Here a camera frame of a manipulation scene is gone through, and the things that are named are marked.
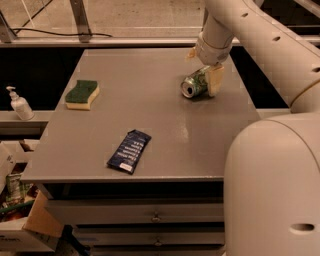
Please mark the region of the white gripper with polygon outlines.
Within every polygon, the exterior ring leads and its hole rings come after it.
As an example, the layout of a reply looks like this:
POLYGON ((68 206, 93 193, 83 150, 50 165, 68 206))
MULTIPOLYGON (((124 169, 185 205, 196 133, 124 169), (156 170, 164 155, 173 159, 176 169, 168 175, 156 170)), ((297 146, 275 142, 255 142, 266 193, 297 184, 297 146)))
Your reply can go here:
POLYGON ((224 62, 229 55, 231 46, 226 48, 214 48, 205 42, 203 33, 200 33, 195 44, 195 48, 191 48, 186 55, 186 59, 190 60, 197 56, 204 65, 209 65, 205 71, 205 79, 207 82, 208 93, 210 97, 218 94, 224 75, 224 62))

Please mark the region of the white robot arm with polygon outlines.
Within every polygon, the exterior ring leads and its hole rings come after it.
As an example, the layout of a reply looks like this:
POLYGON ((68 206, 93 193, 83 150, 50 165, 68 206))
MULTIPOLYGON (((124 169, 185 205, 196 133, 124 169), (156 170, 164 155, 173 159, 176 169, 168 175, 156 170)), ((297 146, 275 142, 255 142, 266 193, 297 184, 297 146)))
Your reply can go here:
POLYGON ((238 39, 290 108, 231 144, 223 256, 320 256, 319 50, 264 13, 264 0, 204 1, 192 55, 217 64, 238 39))

